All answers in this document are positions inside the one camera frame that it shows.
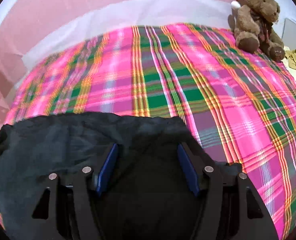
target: plaid bedsheet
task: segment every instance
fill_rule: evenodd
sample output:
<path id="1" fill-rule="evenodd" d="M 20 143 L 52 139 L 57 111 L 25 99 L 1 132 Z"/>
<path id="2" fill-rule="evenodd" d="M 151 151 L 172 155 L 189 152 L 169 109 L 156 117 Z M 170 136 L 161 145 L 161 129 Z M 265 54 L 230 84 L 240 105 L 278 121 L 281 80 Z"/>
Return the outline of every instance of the plaid bedsheet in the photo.
<path id="1" fill-rule="evenodd" d="M 6 123 L 85 111 L 180 116 L 215 160 L 240 162 L 285 238 L 296 225 L 296 82 L 228 30 L 132 26 L 41 62 Z"/>

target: blue gripper pad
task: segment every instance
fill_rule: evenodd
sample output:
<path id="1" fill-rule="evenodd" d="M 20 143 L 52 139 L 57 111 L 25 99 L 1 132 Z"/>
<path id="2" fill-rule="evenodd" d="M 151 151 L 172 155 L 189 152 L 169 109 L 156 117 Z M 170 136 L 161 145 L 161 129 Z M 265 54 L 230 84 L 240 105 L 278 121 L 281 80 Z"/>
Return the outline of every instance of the blue gripper pad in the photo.
<path id="1" fill-rule="evenodd" d="M 108 154 L 108 157 L 98 175 L 98 182 L 97 182 L 97 188 L 96 188 L 98 196 L 100 196 L 101 193 L 107 190 L 108 181 L 115 167 L 117 157 L 118 157 L 118 145 L 115 143 L 112 146 Z"/>
<path id="2" fill-rule="evenodd" d="M 195 169 L 192 166 L 190 158 L 188 157 L 186 151 L 184 150 L 181 144 L 177 147 L 178 159 L 181 165 L 181 168 L 185 174 L 189 189 L 198 196 L 200 189 L 198 186 L 198 175 Z"/>

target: black garment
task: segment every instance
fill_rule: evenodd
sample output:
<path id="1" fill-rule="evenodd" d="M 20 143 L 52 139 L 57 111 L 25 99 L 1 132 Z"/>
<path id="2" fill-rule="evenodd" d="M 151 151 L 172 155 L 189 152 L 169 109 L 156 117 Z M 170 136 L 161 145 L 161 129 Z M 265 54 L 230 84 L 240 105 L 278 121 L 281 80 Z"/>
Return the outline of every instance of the black garment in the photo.
<path id="1" fill-rule="evenodd" d="M 120 145 L 120 157 L 108 192 L 96 202 L 106 239 L 190 239 L 201 202 L 188 188 L 176 149 L 196 141 L 179 117 L 39 116 L 7 126 L 7 134 L 0 210 L 11 239 L 33 239 L 28 221 L 50 173 L 76 173 L 110 143 Z"/>

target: metal pin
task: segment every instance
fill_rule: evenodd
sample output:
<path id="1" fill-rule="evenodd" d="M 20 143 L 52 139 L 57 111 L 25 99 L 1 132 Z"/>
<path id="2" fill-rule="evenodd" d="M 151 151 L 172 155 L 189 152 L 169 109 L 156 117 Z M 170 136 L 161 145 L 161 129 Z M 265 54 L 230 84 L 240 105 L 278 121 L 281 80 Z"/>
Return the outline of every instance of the metal pin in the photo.
<path id="1" fill-rule="evenodd" d="M 83 173 L 89 173 L 89 172 L 91 172 L 91 168 L 90 167 L 84 167 L 83 169 L 82 169 L 82 172 Z"/>
<path id="2" fill-rule="evenodd" d="M 53 180 L 57 178 L 57 174 L 56 173 L 52 173 L 49 175 L 49 179 Z"/>
<path id="3" fill-rule="evenodd" d="M 205 167 L 205 171 L 206 171 L 206 172 L 213 172 L 213 171 L 214 171 L 214 168 L 211 167 L 211 166 L 206 166 L 206 167 Z"/>
<path id="4" fill-rule="evenodd" d="M 247 178 L 247 174 L 241 172 L 241 173 L 239 173 L 239 177 L 240 177 L 241 179 L 246 179 L 246 178 Z"/>

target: teddy bear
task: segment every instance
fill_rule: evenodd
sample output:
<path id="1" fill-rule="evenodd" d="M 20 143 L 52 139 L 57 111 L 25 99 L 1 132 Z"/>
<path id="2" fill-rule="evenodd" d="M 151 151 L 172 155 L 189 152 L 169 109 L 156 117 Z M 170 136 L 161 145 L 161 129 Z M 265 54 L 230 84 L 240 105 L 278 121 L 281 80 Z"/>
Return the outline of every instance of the teddy bear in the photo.
<path id="1" fill-rule="evenodd" d="M 272 60 L 281 61 L 285 56 L 283 42 L 272 28 L 278 21 L 280 6 L 275 0 L 243 1 L 243 6 L 237 1 L 231 3 L 232 8 L 237 9 L 236 46 L 252 54 L 260 48 Z"/>

